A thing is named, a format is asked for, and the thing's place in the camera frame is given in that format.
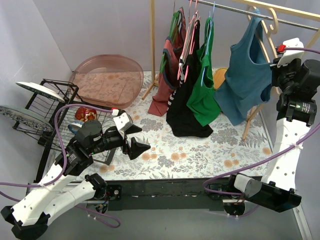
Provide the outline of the blue tank top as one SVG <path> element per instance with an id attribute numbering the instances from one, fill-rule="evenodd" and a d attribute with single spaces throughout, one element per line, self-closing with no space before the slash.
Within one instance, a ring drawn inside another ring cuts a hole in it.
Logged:
<path id="1" fill-rule="evenodd" d="M 225 80 L 213 97 L 232 125 L 241 124 L 248 111 L 271 98 L 272 71 L 259 44 L 262 18 L 252 17 L 241 40 L 230 47 Z"/>

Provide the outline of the wooden hanger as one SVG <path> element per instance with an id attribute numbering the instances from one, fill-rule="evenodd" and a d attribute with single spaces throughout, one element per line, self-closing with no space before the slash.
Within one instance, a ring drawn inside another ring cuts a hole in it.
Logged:
<path id="1" fill-rule="evenodd" d="M 279 30 L 279 21 L 278 21 L 278 17 L 277 17 L 276 11 L 275 11 L 272 7 L 268 8 L 268 11 L 269 11 L 269 13 L 271 14 L 271 16 L 272 16 L 273 18 L 275 18 L 275 19 L 273 20 L 273 24 L 270 24 L 269 26 L 267 26 L 266 23 L 265 23 L 265 21 L 262 20 L 262 21 L 260 22 L 260 25 L 262 26 L 262 30 L 263 30 L 264 33 L 265 33 L 265 38 L 266 38 L 266 40 L 267 40 L 267 42 L 268 42 L 268 44 L 269 44 L 269 46 L 270 46 L 270 48 L 271 48 L 271 52 L 272 52 L 271 58 L 272 58 L 272 60 L 273 60 L 274 58 L 277 58 L 278 56 L 277 56 L 277 52 L 276 52 L 276 50 L 275 50 L 275 46 L 274 46 L 274 43 L 273 43 L 273 41 L 272 41 L 271 36 L 278 33 L 278 30 Z M 258 32 L 256 31 L 255 36 L 256 36 L 256 38 L 257 38 L 257 41 L 258 41 L 258 43 L 259 43 L 260 49 L 261 49 L 261 51 L 262 51 L 262 53 L 263 53 L 263 56 L 264 56 L 265 60 L 266 60 L 268 63 L 270 63 L 271 61 L 270 61 L 269 55 L 268 55 L 268 53 L 267 53 L 266 47 L 265 47 L 265 45 L 264 45 L 264 43 L 263 43 L 263 37 L 262 37 L 262 35 L 261 35 L 261 34 L 258 34 Z"/>

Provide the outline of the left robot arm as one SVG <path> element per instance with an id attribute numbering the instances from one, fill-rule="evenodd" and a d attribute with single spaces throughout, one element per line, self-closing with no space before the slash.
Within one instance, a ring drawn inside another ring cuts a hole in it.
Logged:
<path id="1" fill-rule="evenodd" d="M 12 225 L 12 233 L 19 240 L 37 240 L 60 215 L 85 200 L 110 197 L 107 182 L 98 174 L 86 175 L 73 189 L 62 190 L 93 164 L 93 155 L 121 148 L 131 160 L 150 149 L 127 135 L 142 129 L 124 121 L 103 131 L 98 120 L 85 122 L 75 133 L 43 179 L 22 200 L 1 210 L 4 220 Z"/>

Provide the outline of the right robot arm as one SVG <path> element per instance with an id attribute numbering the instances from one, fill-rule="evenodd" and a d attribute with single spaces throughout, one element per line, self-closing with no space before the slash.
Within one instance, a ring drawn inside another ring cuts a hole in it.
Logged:
<path id="1" fill-rule="evenodd" d="M 300 205 L 302 197 L 295 193 L 296 169 L 303 142 L 320 127 L 311 128 L 317 114 L 313 96 L 320 85 L 320 62 L 296 58 L 287 65 L 276 58 L 270 65 L 271 85 L 281 90 L 276 104 L 276 139 L 273 155 L 261 161 L 268 163 L 261 180 L 242 174 L 229 173 L 227 195 L 281 213 Z"/>

